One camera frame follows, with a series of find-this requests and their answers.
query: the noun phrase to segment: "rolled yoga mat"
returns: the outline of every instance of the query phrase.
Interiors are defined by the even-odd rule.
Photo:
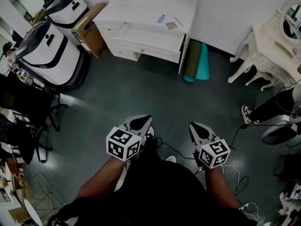
[[[198,41],[190,41],[188,45],[187,62],[183,76],[183,79],[187,82],[194,82],[195,80],[198,70],[199,56],[201,54],[201,46],[201,43]]]
[[[198,71],[196,74],[196,79],[197,80],[210,79],[208,49],[205,43],[202,43],[202,51],[198,62]]]

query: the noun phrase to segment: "gray floor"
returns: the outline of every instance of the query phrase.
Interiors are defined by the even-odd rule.
[[[70,203],[80,186],[109,158],[105,138],[111,128],[136,114],[151,114],[156,136],[186,156],[192,156],[194,151],[188,133],[192,121],[208,125],[230,144],[243,123],[241,105],[259,105],[272,96],[273,90],[260,92],[260,86],[267,83],[263,80],[246,87],[254,74],[252,70],[228,84],[227,78],[238,67],[212,52],[209,63],[210,80],[187,84],[177,74],[177,64],[143,55],[134,62],[114,57],[106,50],[99,60],[93,60],[80,88],[61,95],[61,102],[70,105],[59,112],[61,132],[49,128],[42,142],[54,150],[48,154],[46,164],[34,156],[27,167],[28,174],[43,172],[61,201]],[[240,178],[249,177],[249,185],[239,199],[255,202],[259,214],[271,219],[276,210],[270,214],[266,211],[279,205],[279,194],[286,187],[273,176],[277,157],[297,149],[263,144],[261,136],[266,129],[241,130],[234,144],[237,150],[231,152],[227,164],[240,171]],[[162,159],[174,154],[178,163],[192,172],[197,170],[194,161],[183,159],[166,146],[158,153]],[[225,167],[224,175],[235,191],[237,172]],[[197,176],[205,185],[204,175]]]

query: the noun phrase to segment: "white vanity table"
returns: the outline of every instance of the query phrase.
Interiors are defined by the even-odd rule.
[[[179,63],[181,70],[197,0],[112,0],[94,18],[114,56],[141,54]],[[161,23],[157,21],[165,16]],[[175,22],[169,30],[165,23]]]
[[[270,81],[261,90],[279,82],[289,87],[301,80],[301,74],[297,71],[300,62],[294,55],[293,45],[286,41],[280,28],[280,15],[277,13],[266,24],[252,25],[252,32],[241,43],[235,58],[231,58],[230,61],[237,61],[246,46],[248,46],[249,57],[237,72],[228,78],[229,83],[232,83],[243,72],[248,72],[252,65],[256,67],[257,74],[246,85],[257,78]]]

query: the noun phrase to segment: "sneaker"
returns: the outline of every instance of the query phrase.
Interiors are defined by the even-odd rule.
[[[171,162],[176,163],[177,160],[176,160],[175,156],[170,155],[169,157],[167,157],[167,158],[165,159],[165,161],[171,161]]]
[[[245,124],[249,124],[251,123],[251,120],[249,119],[249,114],[251,114],[252,111],[249,110],[248,106],[246,105],[243,105],[241,107],[241,114],[243,115],[243,118],[244,118],[244,121],[245,121]]]

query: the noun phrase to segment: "open drawer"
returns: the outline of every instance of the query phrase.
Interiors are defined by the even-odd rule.
[[[126,24],[112,39],[120,48],[178,63],[184,36],[184,33]]]

